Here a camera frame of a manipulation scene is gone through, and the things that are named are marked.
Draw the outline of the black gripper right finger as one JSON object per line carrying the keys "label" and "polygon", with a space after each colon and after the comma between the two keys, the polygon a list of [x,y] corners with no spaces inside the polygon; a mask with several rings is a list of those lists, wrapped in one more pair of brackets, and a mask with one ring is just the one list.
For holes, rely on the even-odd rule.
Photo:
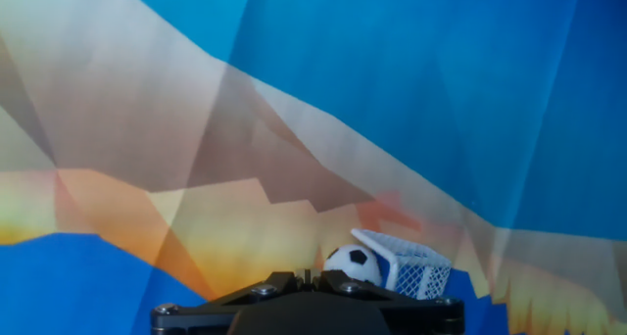
{"label": "black gripper right finger", "polygon": [[371,282],[358,281],[341,270],[308,270],[308,290],[334,297],[333,306],[358,311],[366,320],[381,319],[390,334],[464,334],[464,302],[456,297],[416,300]]}

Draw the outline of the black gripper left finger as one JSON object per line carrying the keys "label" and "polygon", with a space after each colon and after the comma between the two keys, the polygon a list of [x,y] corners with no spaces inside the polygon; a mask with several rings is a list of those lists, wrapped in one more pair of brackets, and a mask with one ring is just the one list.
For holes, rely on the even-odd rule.
{"label": "black gripper left finger", "polygon": [[197,307],[165,303],[150,312],[151,335],[225,334],[235,315],[248,306],[305,291],[309,271],[273,272],[266,280],[252,284]]}

